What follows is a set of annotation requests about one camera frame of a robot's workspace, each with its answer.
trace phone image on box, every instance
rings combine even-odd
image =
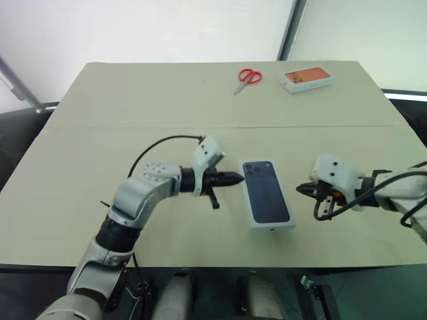
[[[242,163],[244,193],[253,228],[294,227],[294,219],[271,161]]]

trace white wall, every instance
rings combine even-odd
[[[427,0],[308,0],[290,60],[359,60],[383,89],[427,91]]]
[[[0,54],[40,101],[58,101],[92,61],[275,60],[293,3],[0,0]]]

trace table surface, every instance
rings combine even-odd
[[[332,86],[294,95],[280,71],[321,65]],[[236,96],[240,69],[264,74]],[[424,263],[425,245],[399,213],[349,211],[312,217],[314,200],[295,191],[316,156],[331,152],[360,170],[402,170],[426,150],[356,62],[104,64],[85,66],[0,193],[0,263],[74,266],[105,218],[133,160],[173,134],[215,137],[239,162],[273,159],[294,212],[290,231],[250,231],[241,185],[206,197],[161,202],[135,253],[142,266],[367,267]],[[165,142],[143,162],[191,165],[192,140]],[[142,165],[135,173],[141,172]]]

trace orange phone box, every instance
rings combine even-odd
[[[285,71],[279,76],[279,82],[290,93],[325,87],[334,81],[334,76],[322,67]]]

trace smartphone box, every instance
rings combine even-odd
[[[300,70],[285,71],[279,74],[279,82],[290,93],[325,87],[335,81],[328,71],[322,67],[311,67]]]
[[[276,174],[277,165],[269,159],[242,161],[248,219],[253,230],[275,231],[296,226],[294,215]]]

